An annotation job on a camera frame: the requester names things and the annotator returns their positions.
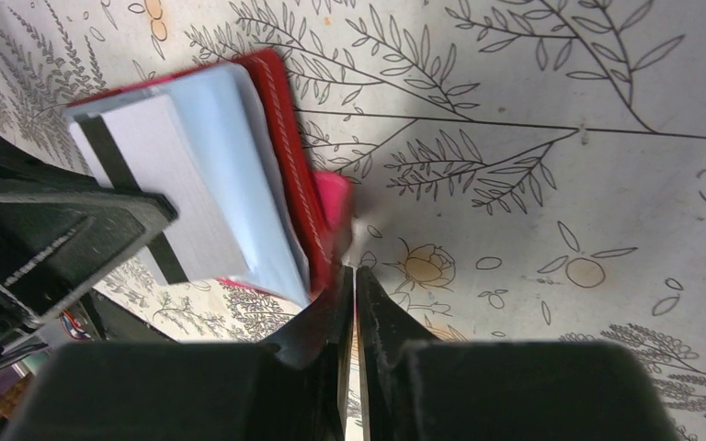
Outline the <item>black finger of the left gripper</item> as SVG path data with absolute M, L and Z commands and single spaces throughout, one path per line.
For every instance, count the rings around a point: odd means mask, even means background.
M 163 196 L 101 187 L 0 136 L 0 345 L 52 320 L 176 218 Z

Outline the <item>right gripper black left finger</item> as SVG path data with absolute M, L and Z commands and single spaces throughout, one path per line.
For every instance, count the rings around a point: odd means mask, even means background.
M 256 343 L 61 347 L 3 440 L 341 440 L 353 271 Z

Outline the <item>red leather card holder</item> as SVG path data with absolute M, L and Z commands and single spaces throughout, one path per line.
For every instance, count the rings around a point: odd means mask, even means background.
M 332 285 L 350 185 L 309 165 L 279 54 L 254 51 L 67 108 L 109 96 L 155 95 L 172 99 L 197 170 L 249 266 L 211 279 L 308 306 Z

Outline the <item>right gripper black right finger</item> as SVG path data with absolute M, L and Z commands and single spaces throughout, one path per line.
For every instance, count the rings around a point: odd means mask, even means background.
M 368 440 L 675 440 L 645 369 L 620 345 L 445 342 L 368 267 L 356 273 Z

